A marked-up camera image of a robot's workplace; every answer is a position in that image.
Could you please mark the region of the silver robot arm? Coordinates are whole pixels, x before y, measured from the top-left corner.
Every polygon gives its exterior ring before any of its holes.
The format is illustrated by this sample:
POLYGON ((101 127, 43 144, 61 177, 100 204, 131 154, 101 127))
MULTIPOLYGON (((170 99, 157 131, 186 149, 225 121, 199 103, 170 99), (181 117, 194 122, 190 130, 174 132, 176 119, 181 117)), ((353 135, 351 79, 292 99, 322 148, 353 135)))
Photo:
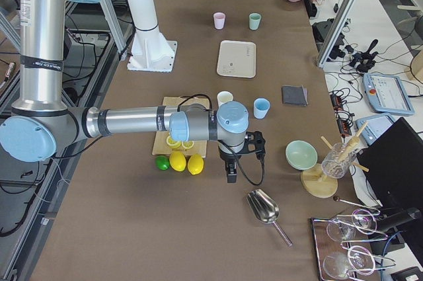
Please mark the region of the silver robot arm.
POLYGON ((67 106, 61 90, 68 1, 100 0, 20 0, 20 95, 1 125, 1 146, 9 155, 37 162, 88 138, 168 131, 174 140, 217 141, 230 183, 242 171, 241 156, 264 160, 264 138, 248 131, 248 111, 236 101, 217 110, 185 102, 118 110, 67 106))

